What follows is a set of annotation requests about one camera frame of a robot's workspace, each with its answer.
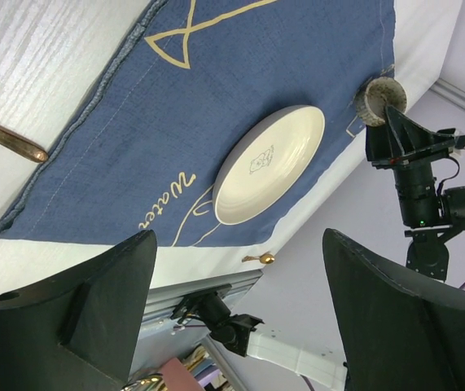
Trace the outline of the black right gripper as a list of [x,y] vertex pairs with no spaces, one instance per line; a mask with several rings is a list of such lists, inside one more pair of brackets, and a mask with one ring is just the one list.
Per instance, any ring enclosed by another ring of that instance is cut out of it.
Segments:
[[444,281],[450,253],[446,244],[465,231],[465,186],[445,188],[433,175],[432,163],[465,151],[465,134],[454,129],[432,132],[394,106],[384,109],[386,124],[366,130],[366,158],[376,169],[390,169],[411,239],[406,266]]

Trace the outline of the small glass cup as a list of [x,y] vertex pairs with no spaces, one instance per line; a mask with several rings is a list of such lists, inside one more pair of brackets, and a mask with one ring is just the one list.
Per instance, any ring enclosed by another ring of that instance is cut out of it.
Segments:
[[402,85],[392,77],[377,77],[360,87],[354,99],[357,116],[366,126],[378,127],[386,122],[387,106],[404,113],[407,95]]

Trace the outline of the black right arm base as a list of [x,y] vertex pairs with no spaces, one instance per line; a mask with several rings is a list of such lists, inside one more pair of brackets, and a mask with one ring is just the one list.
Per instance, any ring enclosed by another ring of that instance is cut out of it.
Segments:
[[212,327],[225,322],[231,314],[229,307],[223,301],[225,295],[231,290],[229,283],[213,288],[205,288],[185,295],[174,307],[170,315],[172,320],[181,324],[184,319],[196,317],[206,325]]

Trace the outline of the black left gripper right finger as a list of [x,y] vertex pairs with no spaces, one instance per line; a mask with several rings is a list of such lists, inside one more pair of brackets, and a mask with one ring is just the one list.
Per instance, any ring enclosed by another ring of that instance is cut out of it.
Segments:
[[349,390],[465,390],[465,291],[327,229],[322,254]]

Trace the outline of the cream ceramic plate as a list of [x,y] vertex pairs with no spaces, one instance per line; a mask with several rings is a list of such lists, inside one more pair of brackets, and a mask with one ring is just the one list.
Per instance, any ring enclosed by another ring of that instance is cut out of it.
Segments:
[[295,105],[254,125],[232,148],[213,186],[223,225],[247,222],[281,199],[305,172],[325,133],[320,108]]

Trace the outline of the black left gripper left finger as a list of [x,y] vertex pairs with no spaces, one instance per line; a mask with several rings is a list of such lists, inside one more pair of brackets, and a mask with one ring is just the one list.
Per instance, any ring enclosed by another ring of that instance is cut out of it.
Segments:
[[156,263],[152,231],[0,295],[0,390],[119,390]]

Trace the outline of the blue cloth placemat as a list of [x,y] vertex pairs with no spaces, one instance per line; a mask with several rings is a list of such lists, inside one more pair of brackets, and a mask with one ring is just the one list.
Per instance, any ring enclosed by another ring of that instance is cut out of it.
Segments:
[[[161,247],[267,241],[362,129],[353,98],[391,74],[391,1],[154,1],[95,90],[0,218],[0,239],[113,245],[144,229]],[[320,108],[314,158],[268,210],[214,216],[232,147],[293,105]]]

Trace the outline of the copper fork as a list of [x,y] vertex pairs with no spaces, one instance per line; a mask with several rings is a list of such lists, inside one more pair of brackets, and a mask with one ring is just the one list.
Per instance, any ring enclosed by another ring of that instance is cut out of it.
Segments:
[[0,145],[32,162],[41,164],[49,159],[48,153],[33,141],[0,126]]

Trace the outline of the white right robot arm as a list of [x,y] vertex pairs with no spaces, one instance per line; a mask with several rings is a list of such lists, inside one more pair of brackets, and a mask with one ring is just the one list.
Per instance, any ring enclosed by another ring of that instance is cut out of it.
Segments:
[[465,231],[465,186],[432,163],[465,151],[465,134],[427,130],[386,107],[367,121],[366,158],[393,172],[410,238],[406,263],[328,229],[322,254],[344,354],[281,336],[250,315],[210,327],[231,353],[271,362],[331,390],[465,390],[465,290],[445,284],[446,243]]

